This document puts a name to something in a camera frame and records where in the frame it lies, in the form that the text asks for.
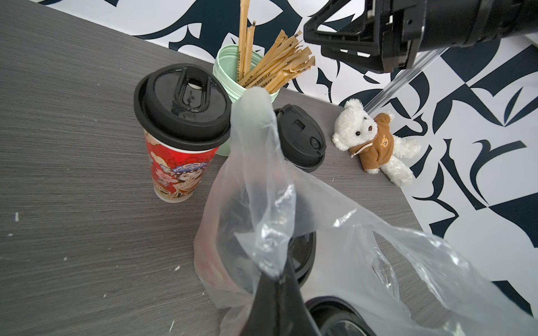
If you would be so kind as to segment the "clear plastic carrier bag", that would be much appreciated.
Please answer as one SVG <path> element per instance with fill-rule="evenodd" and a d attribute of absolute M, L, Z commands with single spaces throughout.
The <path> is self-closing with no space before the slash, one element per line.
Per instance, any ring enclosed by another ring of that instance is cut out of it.
<path fill-rule="evenodd" d="M 376 335 L 537 334 L 537 320 L 511 302 L 446 241 L 394 227 L 286 161 L 278 132 L 273 133 L 271 127 L 250 137 L 238 137 L 238 149 L 224 162 L 210 194 L 253 185 L 269 190 L 295 186 L 312 207 L 314 221 L 301 226 L 315 233 L 316 242 L 310 276 L 301 285 L 304 303 L 322 296 L 340 298 L 357 310 Z M 401 301 L 395 271 L 379 249 L 377 236 L 410 262 L 448 310 L 441 326 L 426 328 L 414 322 Z M 212 302 L 228 311 L 221 334 L 241 335 L 258 286 L 252 294 L 203 286 Z"/>

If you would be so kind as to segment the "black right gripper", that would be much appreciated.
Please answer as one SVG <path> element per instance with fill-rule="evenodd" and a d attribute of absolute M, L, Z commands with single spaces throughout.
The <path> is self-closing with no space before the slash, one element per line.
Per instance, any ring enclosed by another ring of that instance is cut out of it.
<path fill-rule="evenodd" d="M 328 1 L 305 23 L 303 37 L 325 57 L 383 74 L 411 68 L 419 52 L 536 31 L 536 1 Z M 373 42 L 376 54 L 368 57 L 327 47 Z"/>

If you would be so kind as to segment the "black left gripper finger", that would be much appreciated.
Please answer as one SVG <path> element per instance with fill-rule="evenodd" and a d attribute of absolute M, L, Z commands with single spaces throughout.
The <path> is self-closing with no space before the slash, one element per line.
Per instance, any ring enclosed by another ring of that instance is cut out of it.
<path fill-rule="evenodd" d="M 262 270 L 252 309 L 240 334 L 320 335 L 301 295 L 301 285 L 310 276 L 312 266 L 312 260 L 303 263 L 299 277 L 291 258 L 279 277 L 270 277 Z"/>

